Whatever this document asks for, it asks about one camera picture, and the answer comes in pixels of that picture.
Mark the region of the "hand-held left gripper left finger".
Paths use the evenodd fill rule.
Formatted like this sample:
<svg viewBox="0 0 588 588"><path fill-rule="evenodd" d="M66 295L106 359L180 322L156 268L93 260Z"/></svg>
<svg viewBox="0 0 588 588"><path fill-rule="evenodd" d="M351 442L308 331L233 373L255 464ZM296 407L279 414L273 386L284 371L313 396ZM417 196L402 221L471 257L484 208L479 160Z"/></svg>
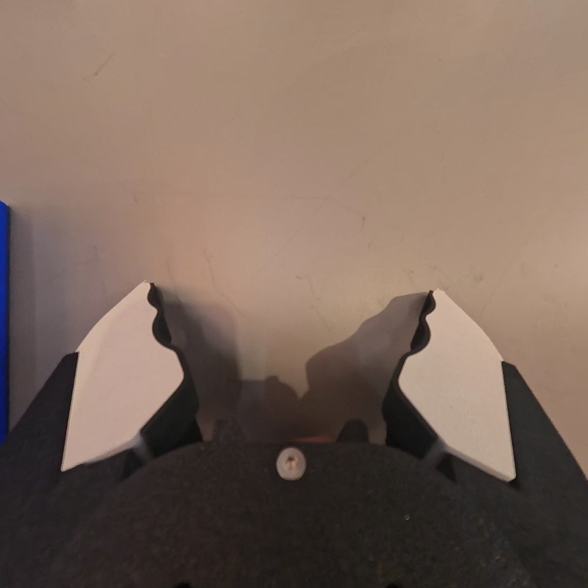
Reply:
<svg viewBox="0 0 588 588"><path fill-rule="evenodd" d="M158 288L142 282L77 348L61 471L127 450L150 460L202 440L198 394Z"/></svg>

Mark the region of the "blue plastic bin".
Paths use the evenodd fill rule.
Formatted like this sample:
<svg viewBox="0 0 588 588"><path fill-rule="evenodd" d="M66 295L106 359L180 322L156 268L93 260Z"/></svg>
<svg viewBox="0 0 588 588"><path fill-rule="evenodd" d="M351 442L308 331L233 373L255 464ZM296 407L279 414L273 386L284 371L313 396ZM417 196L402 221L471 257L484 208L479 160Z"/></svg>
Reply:
<svg viewBox="0 0 588 588"><path fill-rule="evenodd" d="M1 444L9 429L10 209L1 202Z"/></svg>

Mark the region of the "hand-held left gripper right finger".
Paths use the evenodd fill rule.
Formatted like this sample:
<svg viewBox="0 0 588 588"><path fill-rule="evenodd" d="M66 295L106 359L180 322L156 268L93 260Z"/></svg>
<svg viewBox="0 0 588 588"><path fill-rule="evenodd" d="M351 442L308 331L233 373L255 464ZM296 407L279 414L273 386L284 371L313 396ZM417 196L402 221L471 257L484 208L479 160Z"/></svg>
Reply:
<svg viewBox="0 0 588 588"><path fill-rule="evenodd" d="M385 443L435 466L457 458L516 478L503 357L443 290L430 290L382 404Z"/></svg>

